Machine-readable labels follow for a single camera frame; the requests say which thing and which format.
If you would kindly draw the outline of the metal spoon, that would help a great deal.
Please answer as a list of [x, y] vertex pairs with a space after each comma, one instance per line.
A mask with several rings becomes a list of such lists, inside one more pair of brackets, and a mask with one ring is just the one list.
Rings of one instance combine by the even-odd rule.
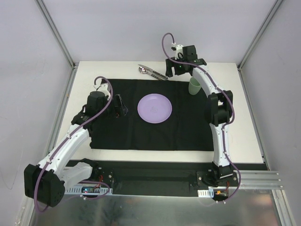
[[139, 70], [139, 72], [140, 72], [141, 74], [147, 74], [147, 75], [149, 75], [149, 76], [151, 76], [151, 77], [153, 77], [153, 78], [156, 78], [157, 80], [162, 80], [162, 81], [166, 81], [166, 80], [167, 80], [167, 79], [163, 78], [162, 76], [155, 75], [155, 74], [153, 74], [153, 73], [147, 71], [147, 70], [144, 69], [143, 67], [139, 67], [138, 70]]

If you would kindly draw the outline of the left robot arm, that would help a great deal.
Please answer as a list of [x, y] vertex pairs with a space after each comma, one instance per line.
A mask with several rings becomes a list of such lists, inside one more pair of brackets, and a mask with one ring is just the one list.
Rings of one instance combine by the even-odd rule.
[[63, 198], [64, 192], [77, 183], [101, 183], [101, 171], [97, 162], [80, 160], [70, 169], [65, 166], [77, 149], [93, 134], [96, 121], [101, 118], [124, 116], [127, 113], [119, 94], [110, 96], [103, 91], [92, 91], [87, 103], [71, 121], [66, 134], [56, 147], [37, 165], [29, 164], [24, 170], [25, 196], [55, 207]]

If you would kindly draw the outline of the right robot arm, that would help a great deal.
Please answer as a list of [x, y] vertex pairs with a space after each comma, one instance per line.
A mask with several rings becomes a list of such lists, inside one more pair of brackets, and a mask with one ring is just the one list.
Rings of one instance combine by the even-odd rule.
[[171, 49], [175, 56], [166, 60], [166, 76], [189, 73], [207, 96], [204, 115], [212, 131], [214, 158], [212, 170], [202, 175], [201, 180], [208, 186], [222, 186], [233, 176], [228, 142], [228, 128], [235, 118], [233, 93], [223, 90], [214, 81], [206, 62], [198, 58], [194, 45], [185, 47], [173, 42]]

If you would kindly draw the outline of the black cloth placemat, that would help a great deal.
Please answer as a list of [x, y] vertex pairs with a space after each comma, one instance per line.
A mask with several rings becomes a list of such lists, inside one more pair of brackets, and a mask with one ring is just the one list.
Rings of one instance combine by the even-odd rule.
[[[203, 90], [191, 95], [185, 81], [111, 79], [110, 83], [128, 113], [122, 117], [102, 113], [94, 121], [92, 149], [213, 151], [212, 131], [204, 117], [207, 96]], [[152, 124], [139, 116], [138, 103], [148, 94], [169, 99], [172, 113], [166, 121]]]

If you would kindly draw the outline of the green cup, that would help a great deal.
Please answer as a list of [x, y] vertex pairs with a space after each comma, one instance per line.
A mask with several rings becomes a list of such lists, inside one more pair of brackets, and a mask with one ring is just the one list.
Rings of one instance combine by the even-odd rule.
[[200, 83], [194, 77], [191, 77], [189, 81], [189, 93], [191, 95], [196, 95], [200, 91], [200, 89]]

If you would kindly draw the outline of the purple plate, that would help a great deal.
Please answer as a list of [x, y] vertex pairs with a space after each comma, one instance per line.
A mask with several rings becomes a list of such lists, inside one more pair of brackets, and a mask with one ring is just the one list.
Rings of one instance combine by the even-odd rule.
[[152, 124], [166, 121], [172, 113], [170, 100], [161, 94], [145, 95], [137, 105], [137, 111], [142, 120]]

